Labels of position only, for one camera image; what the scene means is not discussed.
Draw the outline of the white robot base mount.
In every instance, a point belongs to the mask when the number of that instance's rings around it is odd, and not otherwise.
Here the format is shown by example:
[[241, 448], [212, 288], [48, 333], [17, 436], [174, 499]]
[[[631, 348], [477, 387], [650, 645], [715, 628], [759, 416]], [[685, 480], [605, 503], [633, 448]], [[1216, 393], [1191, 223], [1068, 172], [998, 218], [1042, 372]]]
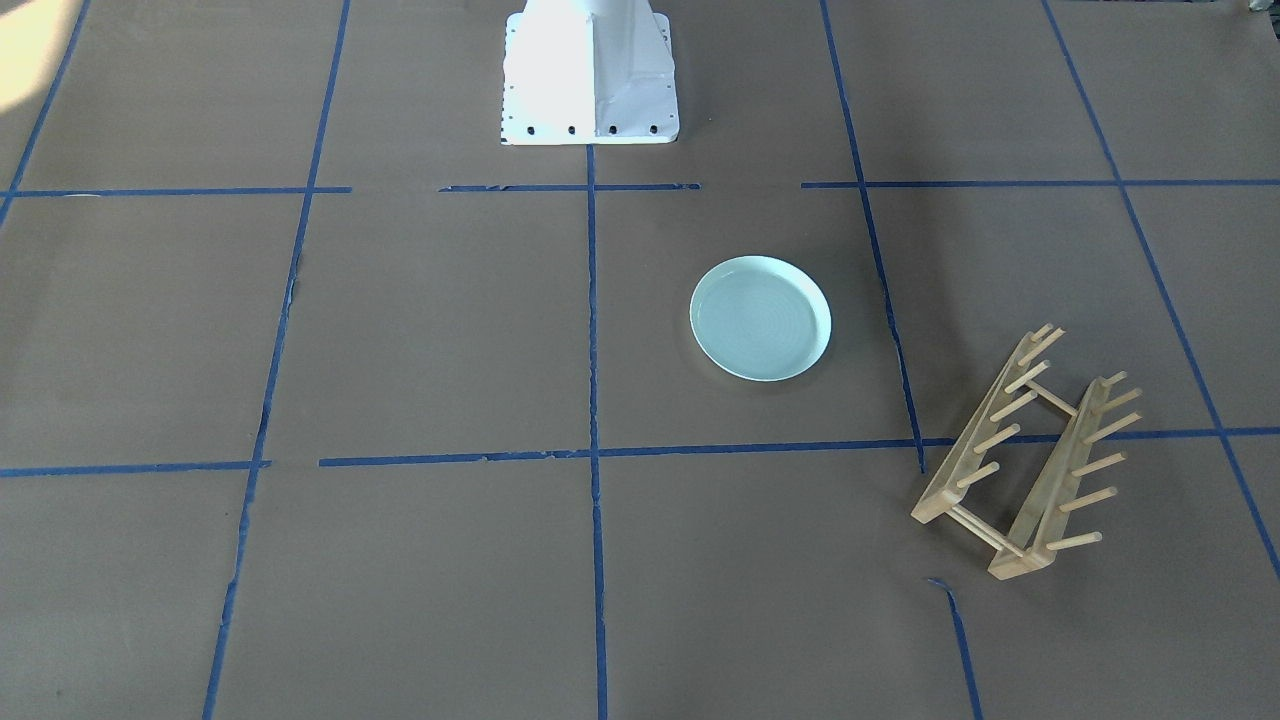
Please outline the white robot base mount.
[[672, 143], [672, 28], [649, 1], [527, 1], [504, 27], [500, 143]]

